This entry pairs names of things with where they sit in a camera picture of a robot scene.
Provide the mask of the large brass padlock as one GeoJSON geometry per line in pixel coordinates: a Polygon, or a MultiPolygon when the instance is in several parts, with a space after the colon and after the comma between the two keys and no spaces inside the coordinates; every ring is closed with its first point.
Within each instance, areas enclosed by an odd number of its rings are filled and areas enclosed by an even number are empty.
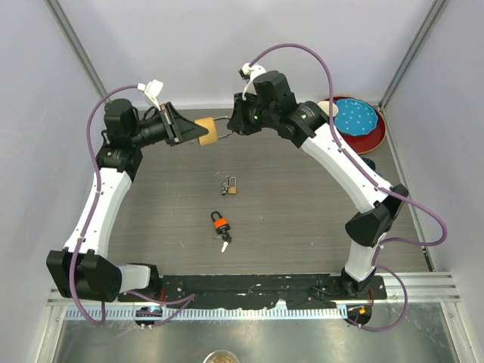
{"type": "Polygon", "coordinates": [[[229,116],[218,116],[218,117],[205,117],[201,119],[196,119],[194,123],[198,126],[203,127],[205,130],[207,130],[207,133],[203,136],[200,136],[198,138],[198,144],[203,147],[207,146],[210,144],[215,144],[216,142],[222,140],[223,138],[227,138],[231,136],[234,132],[230,131],[229,133],[225,135],[219,135],[217,128],[216,128],[216,122],[220,120],[230,120],[229,116]]]}

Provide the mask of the small padlock key bunch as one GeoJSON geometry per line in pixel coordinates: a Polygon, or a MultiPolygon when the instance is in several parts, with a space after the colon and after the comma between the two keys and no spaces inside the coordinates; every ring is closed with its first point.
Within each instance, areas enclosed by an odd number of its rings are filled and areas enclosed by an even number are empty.
{"type": "Polygon", "coordinates": [[[228,193],[229,185],[230,185],[231,176],[227,175],[221,184],[221,195],[225,196],[228,193]]]}

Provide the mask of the orange black padlock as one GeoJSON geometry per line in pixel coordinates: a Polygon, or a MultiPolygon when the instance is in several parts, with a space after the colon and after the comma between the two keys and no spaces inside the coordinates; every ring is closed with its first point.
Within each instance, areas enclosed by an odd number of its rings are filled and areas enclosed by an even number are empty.
{"type": "Polygon", "coordinates": [[[228,231],[231,229],[227,219],[225,219],[220,212],[218,211],[211,212],[210,218],[212,220],[213,227],[216,230],[217,234],[228,233],[228,231]]]}

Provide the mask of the small brass padlock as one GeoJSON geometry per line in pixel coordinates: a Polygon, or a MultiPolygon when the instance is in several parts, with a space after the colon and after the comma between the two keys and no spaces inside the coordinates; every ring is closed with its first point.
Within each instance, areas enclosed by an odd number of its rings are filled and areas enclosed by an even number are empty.
{"type": "Polygon", "coordinates": [[[237,179],[234,176],[231,176],[228,179],[227,195],[236,195],[236,194],[237,194],[237,179]]]}

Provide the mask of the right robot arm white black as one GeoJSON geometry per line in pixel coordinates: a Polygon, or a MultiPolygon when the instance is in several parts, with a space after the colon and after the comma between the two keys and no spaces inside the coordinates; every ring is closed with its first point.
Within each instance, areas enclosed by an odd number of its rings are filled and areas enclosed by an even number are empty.
{"type": "Polygon", "coordinates": [[[351,245],[340,284],[349,298],[361,297],[376,271],[377,247],[400,213],[407,188],[392,186],[373,171],[330,127],[327,111],[313,101],[297,102],[283,73],[260,66],[239,73],[246,85],[234,95],[228,129],[239,135],[275,130],[319,162],[355,204],[358,212],[345,224],[351,245]]]}

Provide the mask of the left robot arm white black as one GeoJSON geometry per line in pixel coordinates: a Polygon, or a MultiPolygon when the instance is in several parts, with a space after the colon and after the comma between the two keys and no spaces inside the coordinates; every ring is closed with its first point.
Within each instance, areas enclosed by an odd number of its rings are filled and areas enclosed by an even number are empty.
{"type": "Polygon", "coordinates": [[[176,146],[213,134],[215,126],[184,118],[169,102],[140,118],[122,98],[105,106],[104,124],[104,142],[95,157],[93,185],[82,215],[63,249],[49,252],[46,265],[64,298],[111,303],[134,290],[151,302],[162,291],[155,265],[116,266],[107,259],[117,213],[141,164],[143,147],[160,141],[176,146]]]}

